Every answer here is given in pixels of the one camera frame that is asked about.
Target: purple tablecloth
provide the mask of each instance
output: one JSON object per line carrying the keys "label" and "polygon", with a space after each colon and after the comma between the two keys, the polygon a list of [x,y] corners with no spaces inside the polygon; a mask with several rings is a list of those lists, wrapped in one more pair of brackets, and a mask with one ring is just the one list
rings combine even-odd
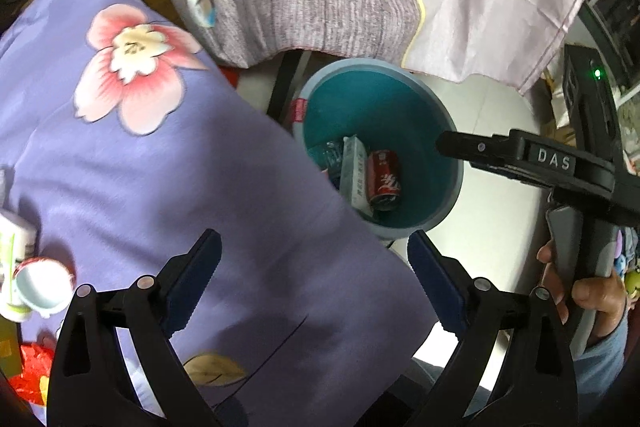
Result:
{"label": "purple tablecloth", "polygon": [[[128,287],[220,232],[222,262],[172,344],[242,368],[202,390],[214,405],[243,386],[226,425],[349,427],[430,332],[411,270],[141,0],[37,0],[0,41],[0,94],[5,206],[78,283]],[[63,316],[33,315],[24,340]]]}

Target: white floor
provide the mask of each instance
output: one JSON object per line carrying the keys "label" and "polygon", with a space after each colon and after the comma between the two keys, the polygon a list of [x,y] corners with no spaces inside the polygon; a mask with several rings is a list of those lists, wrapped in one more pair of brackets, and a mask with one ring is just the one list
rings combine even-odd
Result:
{"label": "white floor", "polygon": [[[279,63],[278,57],[241,76],[239,94],[262,111]],[[539,134],[530,105],[511,87],[479,75],[462,84],[432,76],[421,79],[440,97],[460,132],[491,136],[519,128]],[[528,271],[538,269],[530,260],[532,251],[541,246],[532,241],[541,224],[540,201],[539,189],[466,164],[456,206],[429,235],[444,255],[460,260],[471,277],[487,277],[500,290],[514,291],[527,259]],[[394,249],[406,258],[406,240],[396,242]],[[438,324],[416,356],[444,366],[456,343],[455,336]],[[481,382],[484,387],[493,387],[503,357],[504,346],[497,344]]]}

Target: gray handle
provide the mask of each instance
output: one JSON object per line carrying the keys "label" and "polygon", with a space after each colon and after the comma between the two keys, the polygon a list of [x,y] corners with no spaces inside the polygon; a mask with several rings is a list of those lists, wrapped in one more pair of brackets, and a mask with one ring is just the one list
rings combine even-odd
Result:
{"label": "gray handle", "polygon": [[571,339],[570,349],[575,360],[587,347],[596,311],[575,304],[571,288],[576,280],[611,275],[618,227],[601,219],[585,217],[568,206],[548,211],[546,222],[556,245],[558,274],[567,291],[569,319],[565,330]]}

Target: teal trash bin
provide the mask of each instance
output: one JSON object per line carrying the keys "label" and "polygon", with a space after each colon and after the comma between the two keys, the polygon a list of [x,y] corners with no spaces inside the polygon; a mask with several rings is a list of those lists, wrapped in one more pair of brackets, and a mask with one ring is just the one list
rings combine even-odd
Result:
{"label": "teal trash bin", "polygon": [[382,60],[338,60],[309,79],[294,107],[293,134],[307,151],[355,134],[369,150],[398,154],[399,207],[362,216],[380,239],[430,230],[453,208],[463,165],[441,156],[435,142],[455,127],[438,97],[411,73]]}

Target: red soda can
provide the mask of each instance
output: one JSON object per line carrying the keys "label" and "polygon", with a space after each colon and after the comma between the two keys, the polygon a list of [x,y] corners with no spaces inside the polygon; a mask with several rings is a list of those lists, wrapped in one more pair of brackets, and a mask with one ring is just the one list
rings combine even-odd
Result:
{"label": "red soda can", "polygon": [[373,151],[367,160],[367,198],[380,211],[394,210],[400,203],[400,162],[388,149]]}

